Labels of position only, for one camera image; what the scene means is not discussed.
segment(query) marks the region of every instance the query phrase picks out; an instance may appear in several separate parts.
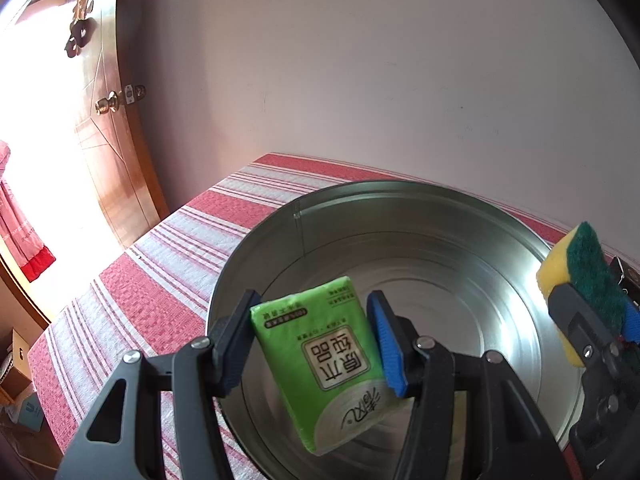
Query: screw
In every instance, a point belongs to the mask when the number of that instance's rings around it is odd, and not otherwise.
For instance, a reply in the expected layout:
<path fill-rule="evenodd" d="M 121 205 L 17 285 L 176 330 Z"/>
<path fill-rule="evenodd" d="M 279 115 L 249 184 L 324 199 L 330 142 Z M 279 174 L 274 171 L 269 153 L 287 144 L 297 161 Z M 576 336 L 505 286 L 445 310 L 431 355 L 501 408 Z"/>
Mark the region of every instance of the screw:
<path fill-rule="evenodd" d="M 431 350 L 436 346 L 436 342 L 427 335 L 421 335 L 415 340 L 415 346 L 420 350 Z"/>
<path fill-rule="evenodd" d="M 140 361 L 141 357 L 142 354 L 138 350 L 129 350 L 127 352 L 124 352 L 122 360 L 128 365 L 132 365 L 133 363 L 137 363 L 138 361 Z"/>
<path fill-rule="evenodd" d="M 486 360 L 489 361 L 491 364 L 497 365 L 500 364 L 502 362 L 502 354 L 496 350 L 489 350 L 486 353 Z"/>
<path fill-rule="evenodd" d="M 197 337 L 196 339 L 191 341 L 191 348 L 195 348 L 196 350 L 201 350 L 203 348 L 206 348 L 210 344 L 211 344 L 211 339 L 209 339 L 207 336 L 204 335 L 202 337 Z"/>
<path fill-rule="evenodd" d="M 618 397 L 616 395 L 609 396 L 607 410 L 609 410 L 609 413 L 616 413 L 618 411 Z"/>

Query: green tissue packet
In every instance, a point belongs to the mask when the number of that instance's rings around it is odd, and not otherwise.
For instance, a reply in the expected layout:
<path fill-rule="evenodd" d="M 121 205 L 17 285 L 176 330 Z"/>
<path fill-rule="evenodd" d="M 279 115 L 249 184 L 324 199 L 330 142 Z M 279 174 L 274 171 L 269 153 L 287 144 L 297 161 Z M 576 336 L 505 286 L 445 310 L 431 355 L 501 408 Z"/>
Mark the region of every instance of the green tissue packet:
<path fill-rule="evenodd" d="M 402 406 L 348 277 L 254 306 L 251 319 L 300 440 L 322 455 Z"/>

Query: striped tablecloth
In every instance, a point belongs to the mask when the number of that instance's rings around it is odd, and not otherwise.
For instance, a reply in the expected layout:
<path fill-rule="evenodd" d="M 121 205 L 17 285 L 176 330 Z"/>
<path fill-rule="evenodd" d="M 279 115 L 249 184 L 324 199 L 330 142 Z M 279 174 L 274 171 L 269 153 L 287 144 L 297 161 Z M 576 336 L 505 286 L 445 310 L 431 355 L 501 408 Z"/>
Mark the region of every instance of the striped tablecloth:
<path fill-rule="evenodd" d="M 140 238 L 75 298 L 29 353 L 33 383 L 49 425 L 65 450 L 122 354 L 177 351 L 204 333 L 220 271 L 258 222 L 308 192 L 357 180 L 406 175 L 270 153 L 201 193 Z M 504 204 L 548 242 L 565 231 Z M 236 478 L 263 478 L 221 416 Z M 170 394 L 162 396 L 162 447 L 167 478 L 180 478 Z"/>

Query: yellow and green sponge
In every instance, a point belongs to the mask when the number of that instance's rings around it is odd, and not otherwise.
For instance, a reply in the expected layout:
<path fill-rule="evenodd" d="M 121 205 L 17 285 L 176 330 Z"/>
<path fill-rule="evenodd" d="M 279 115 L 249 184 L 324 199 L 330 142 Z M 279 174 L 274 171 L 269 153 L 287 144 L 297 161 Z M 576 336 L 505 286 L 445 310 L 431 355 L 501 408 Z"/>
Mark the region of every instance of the yellow and green sponge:
<path fill-rule="evenodd" d="M 536 278 L 545 301 L 556 285 L 573 285 L 611 333 L 620 335 L 627 297 L 613 280 L 598 237 L 587 222 L 572 229 L 551 249 Z M 560 335 L 569 362 L 576 367 L 584 366 L 571 343 Z"/>

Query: white wall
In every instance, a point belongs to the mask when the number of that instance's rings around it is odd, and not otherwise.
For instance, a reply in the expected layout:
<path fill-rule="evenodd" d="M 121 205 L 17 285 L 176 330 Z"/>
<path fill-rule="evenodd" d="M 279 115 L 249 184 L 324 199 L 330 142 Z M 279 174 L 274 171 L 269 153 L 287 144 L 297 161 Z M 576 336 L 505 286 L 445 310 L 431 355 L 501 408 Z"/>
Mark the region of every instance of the white wall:
<path fill-rule="evenodd" d="M 148 0 L 171 207 L 264 152 L 414 174 L 640 257 L 640 71 L 596 0 Z"/>

